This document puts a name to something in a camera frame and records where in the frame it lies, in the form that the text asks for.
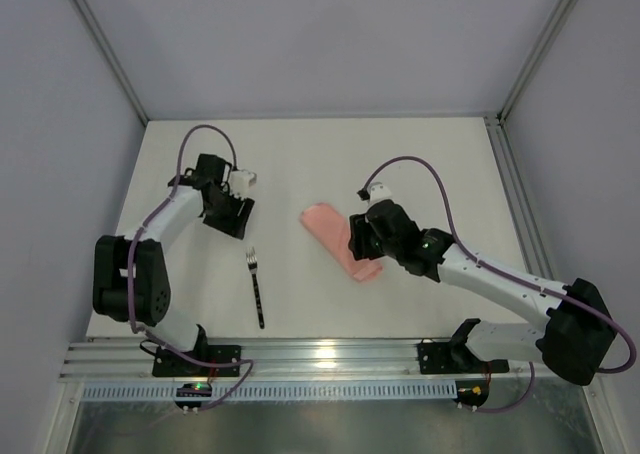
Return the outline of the right side aluminium rail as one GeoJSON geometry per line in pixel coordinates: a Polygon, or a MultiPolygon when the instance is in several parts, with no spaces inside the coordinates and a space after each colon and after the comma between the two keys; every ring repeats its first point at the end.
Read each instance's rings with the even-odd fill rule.
{"type": "Polygon", "coordinates": [[[516,236],[527,270],[547,279],[555,272],[507,131],[497,115],[484,117],[516,236]]]}

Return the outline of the aluminium front rail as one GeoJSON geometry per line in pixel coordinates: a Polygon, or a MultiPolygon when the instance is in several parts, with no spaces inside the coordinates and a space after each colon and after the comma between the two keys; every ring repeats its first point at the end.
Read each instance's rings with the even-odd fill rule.
{"type": "MultiPolygon", "coordinates": [[[[443,370],[432,360],[432,339],[211,339],[231,345],[241,360],[254,362],[252,380],[498,379],[528,376],[525,362],[492,362],[470,372],[443,370]]],[[[62,382],[150,380],[157,362],[137,338],[96,338],[69,346],[59,374],[62,382]]]]}

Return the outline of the aluminium rail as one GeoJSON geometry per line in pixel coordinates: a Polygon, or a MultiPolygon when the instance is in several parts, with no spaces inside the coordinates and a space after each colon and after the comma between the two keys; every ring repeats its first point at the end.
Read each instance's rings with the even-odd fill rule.
{"type": "MultiPolygon", "coordinates": [[[[252,380],[498,379],[528,376],[525,362],[492,362],[470,372],[443,370],[432,360],[432,339],[211,339],[231,345],[241,360],[254,362],[252,380]]],[[[150,380],[157,362],[137,338],[96,338],[69,346],[59,374],[62,382],[150,380]]]]}
{"type": "Polygon", "coordinates": [[[516,236],[527,270],[547,279],[555,272],[507,131],[497,115],[484,117],[516,236]]]}

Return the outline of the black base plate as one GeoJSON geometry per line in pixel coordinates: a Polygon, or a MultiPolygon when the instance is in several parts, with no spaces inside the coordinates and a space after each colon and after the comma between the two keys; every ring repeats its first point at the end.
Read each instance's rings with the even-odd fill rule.
{"type": "Polygon", "coordinates": [[[424,339],[416,344],[423,375],[508,373],[507,360],[481,361],[461,341],[424,339]]]}
{"type": "MultiPolygon", "coordinates": [[[[202,361],[208,364],[228,364],[237,362],[240,359],[241,347],[239,345],[209,345],[202,361]]],[[[238,366],[225,368],[200,366],[187,362],[168,350],[157,348],[152,376],[156,378],[238,378],[240,376],[240,368],[238,366]]]]}

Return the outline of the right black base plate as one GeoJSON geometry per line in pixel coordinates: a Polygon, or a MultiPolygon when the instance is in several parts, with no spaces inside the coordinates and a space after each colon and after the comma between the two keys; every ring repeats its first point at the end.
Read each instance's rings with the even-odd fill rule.
{"type": "Polygon", "coordinates": [[[481,361],[461,341],[424,339],[416,344],[423,375],[508,373],[507,360],[481,361]]]}

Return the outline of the silver fork black handle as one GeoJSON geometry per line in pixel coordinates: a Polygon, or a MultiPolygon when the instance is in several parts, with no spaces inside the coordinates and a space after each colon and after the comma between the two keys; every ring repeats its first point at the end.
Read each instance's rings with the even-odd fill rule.
{"type": "Polygon", "coordinates": [[[262,299],[261,299],[259,280],[258,280],[258,262],[257,262],[256,251],[254,247],[250,247],[246,251],[246,261],[247,261],[248,270],[252,280],[258,325],[261,330],[264,330],[265,318],[264,318],[264,310],[262,306],[262,299]]]}

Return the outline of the right controller board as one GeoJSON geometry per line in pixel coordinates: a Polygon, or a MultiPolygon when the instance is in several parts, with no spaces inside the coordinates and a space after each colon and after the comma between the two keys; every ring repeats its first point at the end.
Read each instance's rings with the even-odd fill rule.
{"type": "Polygon", "coordinates": [[[457,381],[455,383],[454,403],[458,408],[479,410],[487,401],[490,389],[478,381],[457,381]]]}

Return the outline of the left corner frame post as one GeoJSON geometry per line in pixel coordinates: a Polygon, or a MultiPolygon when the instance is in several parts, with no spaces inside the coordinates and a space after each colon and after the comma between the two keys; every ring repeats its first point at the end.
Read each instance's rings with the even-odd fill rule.
{"type": "Polygon", "coordinates": [[[81,23],[87,30],[89,37],[95,44],[100,56],[110,70],[114,80],[124,94],[128,104],[135,112],[140,123],[143,126],[147,126],[150,118],[89,1],[69,1],[78,14],[81,23]]]}

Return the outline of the corner frame post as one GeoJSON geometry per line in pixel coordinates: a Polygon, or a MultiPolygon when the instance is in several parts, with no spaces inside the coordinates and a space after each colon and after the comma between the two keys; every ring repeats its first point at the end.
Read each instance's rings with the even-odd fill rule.
{"type": "Polygon", "coordinates": [[[69,1],[78,14],[81,23],[87,30],[89,37],[95,44],[100,56],[110,70],[114,80],[124,94],[128,104],[135,112],[140,123],[143,126],[147,126],[150,118],[89,1],[69,1]]]}
{"type": "Polygon", "coordinates": [[[517,107],[526,89],[533,81],[542,66],[547,54],[563,30],[579,0],[557,0],[536,37],[524,64],[510,88],[508,95],[497,114],[501,124],[504,124],[517,107]]]}

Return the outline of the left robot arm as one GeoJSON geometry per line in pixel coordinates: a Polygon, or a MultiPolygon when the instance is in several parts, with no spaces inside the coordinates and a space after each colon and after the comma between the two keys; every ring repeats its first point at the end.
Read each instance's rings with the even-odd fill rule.
{"type": "Polygon", "coordinates": [[[165,251],[196,220],[242,240],[255,205],[250,194],[257,175],[213,154],[194,168],[179,169],[167,195],[136,227],[103,235],[95,245],[92,305],[95,313],[127,323],[179,359],[212,363],[206,330],[171,307],[165,251]]]}

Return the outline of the left controller board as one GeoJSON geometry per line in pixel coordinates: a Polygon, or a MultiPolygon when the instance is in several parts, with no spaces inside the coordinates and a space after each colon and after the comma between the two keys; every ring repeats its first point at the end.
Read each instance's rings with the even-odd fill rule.
{"type": "Polygon", "coordinates": [[[173,399],[182,411],[199,410],[212,400],[212,387],[204,382],[186,383],[176,389],[173,399]]]}

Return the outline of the controller board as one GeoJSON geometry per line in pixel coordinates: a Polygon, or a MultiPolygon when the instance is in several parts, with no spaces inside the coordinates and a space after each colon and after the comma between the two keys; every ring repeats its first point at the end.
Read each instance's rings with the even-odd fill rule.
{"type": "Polygon", "coordinates": [[[212,400],[212,387],[204,382],[186,383],[176,389],[173,399],[182,411],[199,410],[212,400]]]}
{"type": "Polygon", "coordinates": [[[454,403],[458,408],[479,410],[487,401],[490,389],[478,381],[457,381],[455,383],[454,403]]]}

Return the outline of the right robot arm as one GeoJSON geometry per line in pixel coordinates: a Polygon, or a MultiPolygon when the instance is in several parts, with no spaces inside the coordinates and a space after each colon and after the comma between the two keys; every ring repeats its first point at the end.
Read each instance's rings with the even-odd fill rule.
{"type": "Polygon", "coordinates": [[[389,199],[350,216],[348,223],[355,259],[389,257],[411,275],[464,289],[520,317],[518,323],[464,320],[445,348],[459,371],[496,360],[541,363],[578,386],[599,372],[616,332],[592,283],[576,279],[566,285],[492,267],[454,235],[419,228],[389,199]]]}

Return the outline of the right corner frame post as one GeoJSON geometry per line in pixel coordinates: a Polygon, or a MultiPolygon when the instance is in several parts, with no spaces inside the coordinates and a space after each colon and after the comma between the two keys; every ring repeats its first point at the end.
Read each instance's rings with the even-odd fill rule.
{"type": "Polygon", "coordinates": [[[526,89],[533,81],[542,66],[547,54],[563,30],[579,0],[557,0],[536,37],[524,64],[510,88],[508,95],[497,114],[501,124],[504,124],[517,107],[526,89]]]}

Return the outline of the pink satin napkin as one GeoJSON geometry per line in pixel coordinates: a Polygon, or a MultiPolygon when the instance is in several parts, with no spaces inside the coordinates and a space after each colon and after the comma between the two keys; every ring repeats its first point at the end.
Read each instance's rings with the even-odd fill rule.
{"type": "Polygon", "coordinates": [[[300,214],[299,221],[352,280],[368,282],[382,273],[383,266],[379,261],[354,259],[348,247],[349,222],[331,204],[311,205],[300,214]]]}

